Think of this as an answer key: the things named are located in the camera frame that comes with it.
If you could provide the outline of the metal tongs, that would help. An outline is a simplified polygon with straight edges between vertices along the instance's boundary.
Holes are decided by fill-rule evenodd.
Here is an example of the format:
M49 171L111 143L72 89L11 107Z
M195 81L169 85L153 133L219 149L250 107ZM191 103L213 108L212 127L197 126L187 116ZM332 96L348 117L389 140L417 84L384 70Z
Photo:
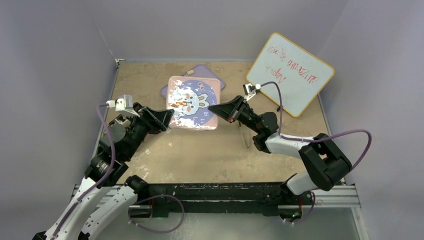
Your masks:
M251 147L251 141L252 141L251 131L247 126L242 124L240 121L238 121L238 127L239 127L239 132L240 132L240 135L241 135L242 142L243 142L244 146L247 149L249 149Z

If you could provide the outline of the silver square tin lid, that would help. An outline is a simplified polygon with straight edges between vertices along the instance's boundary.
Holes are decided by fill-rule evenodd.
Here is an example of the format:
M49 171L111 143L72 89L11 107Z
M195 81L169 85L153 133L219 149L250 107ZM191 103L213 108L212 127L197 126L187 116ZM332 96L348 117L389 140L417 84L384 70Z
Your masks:
M215 130L218 116L209 110L221 101L216 78L172 76L168 80L166 108L174 110L169 127L182 130Z

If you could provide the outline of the pink divided chocolate tin box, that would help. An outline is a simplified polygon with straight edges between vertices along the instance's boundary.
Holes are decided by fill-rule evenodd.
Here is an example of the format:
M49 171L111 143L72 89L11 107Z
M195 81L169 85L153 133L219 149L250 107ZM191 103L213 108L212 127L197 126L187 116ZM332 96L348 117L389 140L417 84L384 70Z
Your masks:
M122 125L126 127L128 124L128 118L125 115L119 114L112 121L109 122L108 126L112 127L114 125Z

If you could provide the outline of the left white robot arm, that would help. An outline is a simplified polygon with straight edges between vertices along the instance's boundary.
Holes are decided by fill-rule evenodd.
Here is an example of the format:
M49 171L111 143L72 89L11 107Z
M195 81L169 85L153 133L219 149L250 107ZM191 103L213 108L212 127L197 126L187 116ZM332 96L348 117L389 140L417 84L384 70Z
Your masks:
M133 203L146 203L148 183L139 176L130 176L111 199L98 205L127 171L126 163L146 136L166 131L173 115L172 109L153 110L136 102L106 124L76 194L55 224L36 233L33 239L94 240L120 211Z

